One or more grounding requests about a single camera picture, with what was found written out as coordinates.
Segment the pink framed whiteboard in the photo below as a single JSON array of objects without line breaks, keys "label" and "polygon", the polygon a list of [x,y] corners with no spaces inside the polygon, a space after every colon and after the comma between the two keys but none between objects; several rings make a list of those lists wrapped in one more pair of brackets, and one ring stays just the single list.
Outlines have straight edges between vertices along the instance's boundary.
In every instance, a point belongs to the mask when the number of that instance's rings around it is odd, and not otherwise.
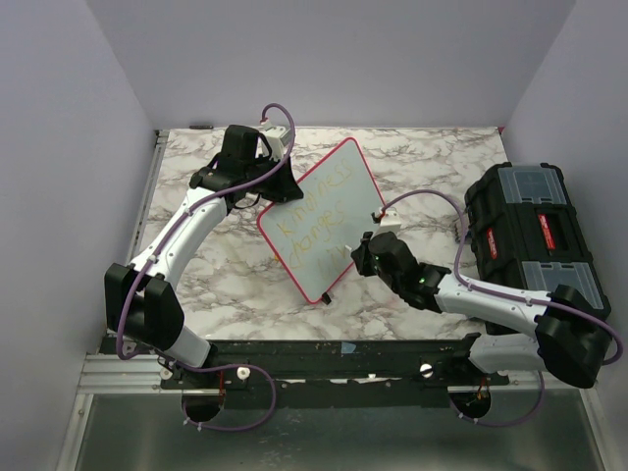
[{"label": "pink framed whiteboard", "polygon": [[348,137],[317,162],[298,186],[304,197],[273,203],[257,227],[307,302],[321,301],[352,265],[355,247],[376,225],[384,198],[358,141]]}]

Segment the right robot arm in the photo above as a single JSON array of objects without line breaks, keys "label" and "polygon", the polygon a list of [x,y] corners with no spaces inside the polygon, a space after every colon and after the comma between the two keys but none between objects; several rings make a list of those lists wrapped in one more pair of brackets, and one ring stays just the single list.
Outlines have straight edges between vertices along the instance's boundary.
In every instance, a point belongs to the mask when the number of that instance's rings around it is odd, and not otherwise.
[{"label": "right robot arm", "polygon": [[579,389],[595,385],[612,335],[575,288],[509,288],[472,280],[446,267],[418,261],[393,232],[365,233],[350,256],[359,275],[376,276],[409,306],[461,314],[510,329],[480,336],[455,355],[451,372],[471,385],[501,370],[547,371]]}]

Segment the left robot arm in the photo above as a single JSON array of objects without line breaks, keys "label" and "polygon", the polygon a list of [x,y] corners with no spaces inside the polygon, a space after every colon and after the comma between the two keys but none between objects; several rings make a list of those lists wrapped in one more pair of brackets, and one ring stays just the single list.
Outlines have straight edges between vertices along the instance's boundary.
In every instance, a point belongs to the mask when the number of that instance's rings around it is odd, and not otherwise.
[{"label": "left robot arm", "polygon": [[200,244],[247,195],[276,203],[302,198],[289,154],[291,128],[264,122],[261,128],[230,125],[209,164],[194,172],[183,202],[156,238],[127,265],[114,263],[104,276],[107,326],[125,359],[130,339],[184,364],[196,387],[210,386],[218,373],[210,343],[184,323],[176,287]]}]

